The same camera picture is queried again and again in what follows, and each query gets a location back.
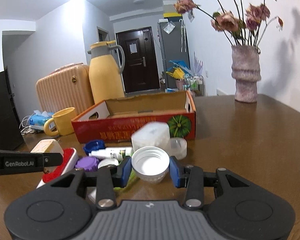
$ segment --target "white plastic bottle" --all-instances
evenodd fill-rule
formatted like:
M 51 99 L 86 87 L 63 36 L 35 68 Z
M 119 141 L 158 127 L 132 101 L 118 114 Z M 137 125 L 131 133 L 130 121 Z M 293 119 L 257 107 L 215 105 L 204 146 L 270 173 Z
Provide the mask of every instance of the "white plastic bottle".
M 89 156 L 97 157 L 100 160 L 103 159 L 117 159 L 122 161 L 126 156 L 133 154 L 132 147 L 108 147 L 103 150 L 92 151 Z

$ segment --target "cardboard box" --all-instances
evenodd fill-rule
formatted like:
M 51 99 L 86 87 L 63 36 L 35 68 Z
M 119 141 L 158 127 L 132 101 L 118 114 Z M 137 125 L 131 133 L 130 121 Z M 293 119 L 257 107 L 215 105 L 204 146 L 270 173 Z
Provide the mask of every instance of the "cardboard box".
M 195 138 L 195 106 L 188 91 L 110 99 L 91 106 L 72 120 L 80 143 L 131 140 L 148 122 L 166 122 L 170 137 Z

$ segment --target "refrigerator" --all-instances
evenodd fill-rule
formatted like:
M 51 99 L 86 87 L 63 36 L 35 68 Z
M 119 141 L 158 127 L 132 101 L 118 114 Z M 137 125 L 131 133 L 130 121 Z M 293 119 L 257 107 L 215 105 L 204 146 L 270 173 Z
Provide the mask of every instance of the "refrigerator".
M 181 52 L 181 22 L 173 23 L 176 27 L 170 34 L 164 31 L 167 22 L 158 23 L 164 78 L 167 88 L 177 88 L 175 79 L 165 73 L 167 69 L 174 65 L 173 63 L 169 62 L 170 60 L 183 60 L 190 68 L 188 44 L 185 45 L 185 43 L 183 43 L 183 50 Z

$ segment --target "yellow mug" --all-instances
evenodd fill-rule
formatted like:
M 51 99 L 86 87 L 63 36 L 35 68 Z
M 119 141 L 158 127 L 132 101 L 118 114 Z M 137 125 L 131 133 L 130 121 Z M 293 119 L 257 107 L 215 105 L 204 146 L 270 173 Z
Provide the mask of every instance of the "yellow mug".
M 68 135 L 74 133 L 71 120 L 77 116 L 74 107 L 62 109 L 52 115 L 52 118 L 45 122 L 43 130 L 48 136 Z M 54 122 L 57 130 L 51 131 L 50 124 Z

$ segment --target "wooden table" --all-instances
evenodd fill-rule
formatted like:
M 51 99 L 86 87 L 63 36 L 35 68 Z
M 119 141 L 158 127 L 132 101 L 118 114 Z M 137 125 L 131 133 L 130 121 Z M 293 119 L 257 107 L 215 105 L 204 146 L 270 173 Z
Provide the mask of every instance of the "wooden table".
M 226 167 L 286 199 L 296 212 L 289 239 L 300 239 L 300 113 L 264 95 L 259 95 L 257 104 L 235 102 L 234 96 L 219 96 L 195 98 L 195 105 L 196 140 L 188 141 L 188 155 L 181 163 L 194 164 L 205 171 Z M 31 150 L 44 138 L 42 134 L 27 135 L 27 146 L 19 150 Z M 59 143 L 63 148 L 75 147 L 84 155 L 74 134 L 60 137 Z M 35 173 L 0 177 L 1 240 L 11 239 L 3 223 L 5 209 L 35 189 L 41 176 Z M 174 198 L 182 202 L 184 192 L 174 188 L 166 176 L 157 185 L 136 181 L 119 194 L 117 201 Z M 205 203 L 213 199 L 213 190 L 205 189 Z

